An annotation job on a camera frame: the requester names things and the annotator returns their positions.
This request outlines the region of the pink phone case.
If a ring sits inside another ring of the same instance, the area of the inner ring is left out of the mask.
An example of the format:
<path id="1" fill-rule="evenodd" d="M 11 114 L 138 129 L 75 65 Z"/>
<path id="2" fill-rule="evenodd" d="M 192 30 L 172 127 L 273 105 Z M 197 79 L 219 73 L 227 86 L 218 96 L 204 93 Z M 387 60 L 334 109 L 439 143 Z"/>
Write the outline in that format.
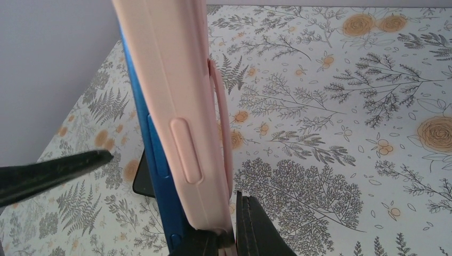
<path id="1" fill-rule="evenodd" d="M 232 145 L 205 1 L 113 1 L 188 224 L 190 255 L 236 255 Z"/>

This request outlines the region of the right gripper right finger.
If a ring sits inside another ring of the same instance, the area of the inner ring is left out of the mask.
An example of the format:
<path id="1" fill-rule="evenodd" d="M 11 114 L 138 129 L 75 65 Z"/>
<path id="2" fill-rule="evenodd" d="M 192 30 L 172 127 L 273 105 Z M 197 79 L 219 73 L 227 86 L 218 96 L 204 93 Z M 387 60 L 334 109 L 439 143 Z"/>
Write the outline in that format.
<path id="1" fill-rule="evenodd" d="M 236 198 L 236 246 L 238 255 L 287 256 L 296 253 L 284 242 L 256 197 Z"/>

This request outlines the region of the blue smartphone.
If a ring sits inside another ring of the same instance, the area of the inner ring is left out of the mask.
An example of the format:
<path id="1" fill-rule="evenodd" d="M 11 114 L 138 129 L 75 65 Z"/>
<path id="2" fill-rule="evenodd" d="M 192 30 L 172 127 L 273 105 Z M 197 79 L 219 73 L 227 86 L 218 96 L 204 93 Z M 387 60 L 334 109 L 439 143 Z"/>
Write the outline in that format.
<path id="1" fill-rule="evenodd" d="M 188 224 L 175 189 L 162 144 L 145 102 L 138 75 L 132 61 L 131 47 L 128 45 L 122 29 L 120 30 L 120 34 L 138 112 L 144 143 L 144 153 L 148 162 L 148 173 L 150 174 L 154 195 L 160 212 L 169 254 L 190 255 L 191 252 L 187 251 L 184 247 L 183 239 L 193 231 L 193 228 Z"/>

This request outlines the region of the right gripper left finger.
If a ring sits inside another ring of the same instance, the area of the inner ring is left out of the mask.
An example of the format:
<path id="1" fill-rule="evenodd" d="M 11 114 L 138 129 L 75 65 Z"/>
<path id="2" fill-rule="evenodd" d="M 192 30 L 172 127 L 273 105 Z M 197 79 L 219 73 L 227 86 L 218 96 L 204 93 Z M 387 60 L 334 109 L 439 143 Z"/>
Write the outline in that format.
<path id="1" fill-rule="evenodd" d="M 88 174 L 113 158 L 107 150 L 92 150 L 34 164 L 1 167 L 1 207 Z"/>

